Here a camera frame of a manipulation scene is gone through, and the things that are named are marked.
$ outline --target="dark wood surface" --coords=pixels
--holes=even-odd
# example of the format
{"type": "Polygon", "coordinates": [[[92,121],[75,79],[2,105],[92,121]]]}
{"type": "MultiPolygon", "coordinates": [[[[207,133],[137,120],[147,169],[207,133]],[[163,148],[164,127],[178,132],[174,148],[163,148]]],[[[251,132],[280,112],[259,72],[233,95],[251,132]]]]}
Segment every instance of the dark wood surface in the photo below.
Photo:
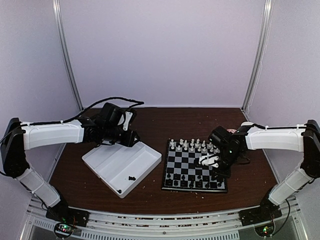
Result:
{"type": "Polygon", "coordinates": [[[238,128],[245,118],[236,108],[139,108],[131,128],[141,140],[162,154],[162,162],[125,198],[114,194],[82,161],[94,144],[67,144],[50,183],[69,205],[128,214],[205,213],[255,206],[276,184],[261,150],[249,151],[249,165],[231,167],[228,193],[171,192],[161,190],[167,140],[207,140],[221,125],[238,128]]]}

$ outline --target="robotic arm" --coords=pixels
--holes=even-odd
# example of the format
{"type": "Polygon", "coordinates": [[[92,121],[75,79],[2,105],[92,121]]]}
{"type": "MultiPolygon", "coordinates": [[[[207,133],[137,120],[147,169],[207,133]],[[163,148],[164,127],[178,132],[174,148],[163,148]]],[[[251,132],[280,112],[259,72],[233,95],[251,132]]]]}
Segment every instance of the robotic arm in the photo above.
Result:
{"type": "Polygon", "coordinates": [[[48,208],[46,216],[62,223],[86,226],[89,213],[69,208],[62,194],[46,182],[26,161],[25,150],[40,146],[62,143],[90,143],[105,145],[108,141],[126,147],[132,147],[140,138],[129,129],[136,116],[134,110],[123,110],[106,103],[99,114],[78,117],[71,121],[57,122],[20,122],[18,118],[10,120],[0,146],[3,170],[5,174],[18,180],[32,194],[39,197],[48,208]]]}
{"type": "Polygon", "coordinates": [[[259,207],[239,212],[243,226],[280,217],[279,205],[320,177],[320,128],[315,120],[285,127],[244,122],[233,134],[219,126],[212,131],[209,140],[220,149],[220,157],[218,160],[212,157],[206,164],[213,166],[218,175],[227,178],[230,177],[232,164],[248,150],[283,149],[304,152],[303,161],[285,180],[266,193],[259,207]]]}

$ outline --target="white wall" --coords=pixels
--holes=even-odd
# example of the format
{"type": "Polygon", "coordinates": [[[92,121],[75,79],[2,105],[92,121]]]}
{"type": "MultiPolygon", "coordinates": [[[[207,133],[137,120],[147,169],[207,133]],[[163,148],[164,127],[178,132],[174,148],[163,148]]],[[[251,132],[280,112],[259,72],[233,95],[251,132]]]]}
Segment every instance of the white wall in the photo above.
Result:
{"type": "MultiPolygon", "coordinates": [[[[51,0],[0,0],[0,135],[9,120],[60,120],[77,112],[63,62],[51,0]]],[[[59,145],[27,152],[44,178],[59,145]]],[[[16,240],[31,199],[0,175],[0,239],[16,240]]]]}
{"type": "MultiPolygon", "coordinates": [[[[275,1],[270,36],[262,60],[249,118],[269,126],[320,123],[320,2],[275,1]]],[[[268,150],[279,178],[290,173],[303,155],[268,150]]],[[[311,239],[319,239],[320,181],[297,194],[311,239]]]]}
{"type": "Polygon", "coordinates": [[[111,96],[156,107],[240,107],[264,0],[61,0],[84,106],[111,96]]]}

